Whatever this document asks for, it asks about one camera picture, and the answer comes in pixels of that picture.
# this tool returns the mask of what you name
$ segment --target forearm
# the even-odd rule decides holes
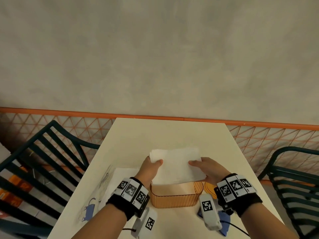
[[[124,212],[112,204],[107,204],[72,239],[116,239],[126,221]]]
[[[241,221],[252,239],[297,239],[297,236],[261,203],[251,205],[241,216]]]

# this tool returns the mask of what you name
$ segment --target wrist tracker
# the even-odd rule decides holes
[[[230,174],[214,188],[218,204],[231,215],[235,211],[239,217],[255,203],[262,203],[261,198],[250,182],[242,175]]]
[[[122,180],[111,194],[106,205],[112,204],[123,211],[127,221],[129,221],[134,215],[141,218],[149,200],[148,189],[143,186],[141,181],[130,177]]]

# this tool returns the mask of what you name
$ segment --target chair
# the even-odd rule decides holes
[[[319,155],[319,151],[306,148],[280,148],[273,153],[258,179],[268,175],[299,237],[311,238],[319,234],[319,203],[316,201],[319,200],[316,194],[319,192],[319,176],[275,166],[277,157],[287,151]],[[303,226],[314,228],[305,233]]]
[[[66,137],[69,139],[78,152],[78,156],[76,156],[75,152],[72,152],[70,148],[62,142],[61,137]],[[19,168],[16,164],[13,163],[14,160],[18,160],[24,167],[26,167],[29,171],[35,170],[39,174],[41,174],[44,178],[50,181],[54,186],[60,189],[63,193],[68,196],[71,196],[73,191],[68,188],[65,184],[63,184],[60,180],[54,177],[48,170],[46,170],[37,160],[31,159],[27,151],[30,149],[36,155],[37,158],[41,158],[44,162],[46,162],[49,166],[51,166],[56,172],[58,172],[61,176],[63,176],[67,181],[69,181],[75,187],[78,185],[78,181],[75,179],[81,179],[83,173],[81,173],[72,163],[65,157],[65,155],[69,156],[75,164],[78,165],[82,171],[86,171],[89,166],[89,162],[87,157],[83,151],[83,147],[98,149],[100,146],[97,144],[92,144],[86,141],[83,141],[69,132],[67,132],[61,125],[59,125],[55,120],[51,121],[44,128],[42,128],[38,133],[36,133],[29,141],[27,141],[24,145],[18,148],[14,153],[12,153],[8,158],[6,158],[2,163],[0,163],[0,172],[3,170],[8,170],[14,175],[18,176],[22,180],[31,184],[34,188],[39,190],[41,193],[45,194],[59,205],[65,207],[67,202],[60,195],[55,193],[53,190],[49,189],[43,183],[38,181],[34,177],[34,173],[28,173],[25,170]],[[52,154],[51,157],[55,156],[57,159],[54,161],[48,154]],[[63,163],[67,169],[69,169],[74,176],[63,169],[58,163]],[[53,209],[52,207],[46,205],[36,197],[30,195],[29,193],[23,191],[18,188],[8,180],[4,179],[0,176],[0,187],[15,196],[21,198],[23,201],[28,204],[34,206],[38,210],[46,213],[47,215],[58,219],[60,214],[58,211]],[[0,200],[0,211],[26,223],[16,223],[7,220],[0,221],[0,229],[6,233],[16,235],[22,238],[38,238],[38,236],[48,236],[53,226],[48,223],[22,211],[19,208],[16,208],[9,203]]]

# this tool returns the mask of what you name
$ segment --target white controller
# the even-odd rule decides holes
[[[133,229],[136,231],[131,231],[131,235],[138,239],[148,239],[151,238],[152,229],[157,220],[157,212],[154,209],[146,207],[141,218],[137,218]]]
[[[210,194],[202,194],[199,197],[200,208],[205,226],[210,231],[217,231],[222,228],[218,212],[215,208],[213,198]]]

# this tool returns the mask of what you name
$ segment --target left hand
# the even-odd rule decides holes
[[[152,163],[150,157],[147,156],[139,172],[134,177],[141,181],[146,188],[149,188],[152,179],[156,176],[157,170],[162,164],[162,159]]]

